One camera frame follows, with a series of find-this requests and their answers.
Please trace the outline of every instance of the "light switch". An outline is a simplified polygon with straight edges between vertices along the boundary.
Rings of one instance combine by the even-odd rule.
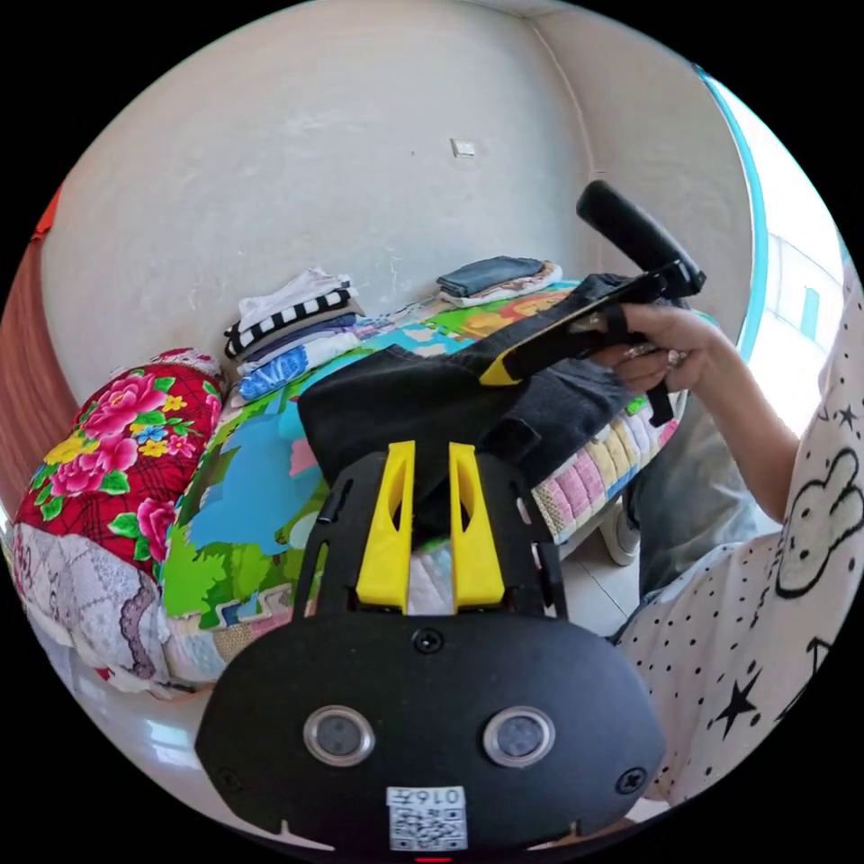
[[[451,138],[450,144],[453,147],[453,155],[456,158],[473,159],[476,154],[473,141],[464,141],[457,138]]]

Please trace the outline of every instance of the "colorful cartoon quilt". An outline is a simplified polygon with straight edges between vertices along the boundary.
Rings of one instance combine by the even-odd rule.
[[[159,579],[173,638],[169,665],[183,680],[211,681],[262,633],[291,620],[303,549],[327,495],[296,401],[320,378],[387,346],[452,354],[558,302],[578,283],[522,299],[455,309],[435,298],[359,323],[361,346],[240,409],[228,409],[168,531]],[[671,435],[634,405],[535,490],[557,543],[613,498]],[[415,556],[412,574],[446,594],[448,544]]]

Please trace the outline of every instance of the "black handle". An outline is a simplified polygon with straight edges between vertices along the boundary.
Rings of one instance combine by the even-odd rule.
[[[661,381],[645,395],[651,404],[651,425],[655,429],[675,419],[675,412],[669,400],[669,388],[665,381]]]
[[[704,284],[705,274],[671,234],[605,180],[592,180],[585,187],[576,212],[643,270],[657,270],[679,259],[697,290]]]

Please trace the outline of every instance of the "polka dot fabric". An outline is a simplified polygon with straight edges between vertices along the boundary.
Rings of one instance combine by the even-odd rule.
[[[751,753],[806,689],[864,574],[864,292],[845,310],[802,436],[782,529],[714,550],[643,608],[619,647],[667,738],[648,797],[677,804]]]

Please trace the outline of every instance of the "sneaker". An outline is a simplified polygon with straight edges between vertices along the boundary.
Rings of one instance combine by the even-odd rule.
[[[629,567],[639,557],[639,532],[627,524],[624,505],[618,501],[612,512],[600,523],[600,536],[609,557],[619,567]]]

